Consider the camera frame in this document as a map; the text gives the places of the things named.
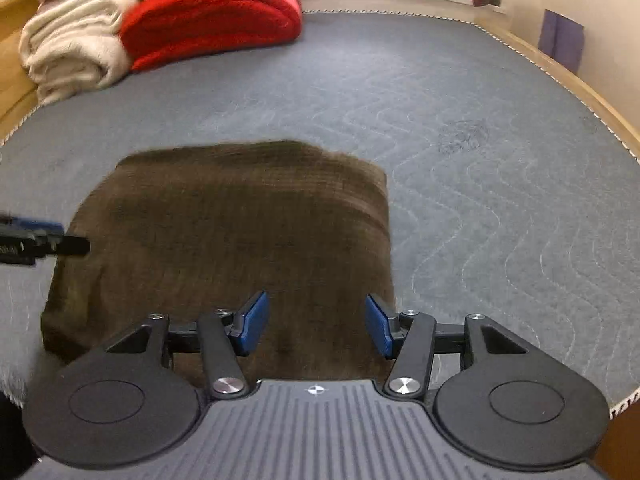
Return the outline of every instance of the folded red blanket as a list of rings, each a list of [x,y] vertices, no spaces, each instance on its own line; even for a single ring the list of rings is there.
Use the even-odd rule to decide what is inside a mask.
[[[298,0],[145,0],[124,18],[120,38],[147,70],[186,57],[295,40]]]

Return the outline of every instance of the white blanket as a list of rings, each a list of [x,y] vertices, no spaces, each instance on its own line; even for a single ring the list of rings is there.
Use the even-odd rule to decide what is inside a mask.
[[[131,61],[120,38],[69,33],[41,44],[30,57],[29,77],[38,99],[50,104],[87,90],[99,90],[123,78]]]
[[[116,34],[124,13],[138,4],[138,0],[63,0],[36,14],[22,30],[18,50],[25,68],[31,58],[47,41],[63,36],[106,36]]]

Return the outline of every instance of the metal bolt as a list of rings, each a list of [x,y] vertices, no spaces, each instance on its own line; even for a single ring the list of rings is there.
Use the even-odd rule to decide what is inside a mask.
[[[244,390],[244,383],[237,377],[221,377],[213,383],[213,389],[219,394],[236,394]]]
[[[411,377],[398,377],[389,383],[389,387],[396,394],[414,394],[420,389],[420,381],[416,381]]]

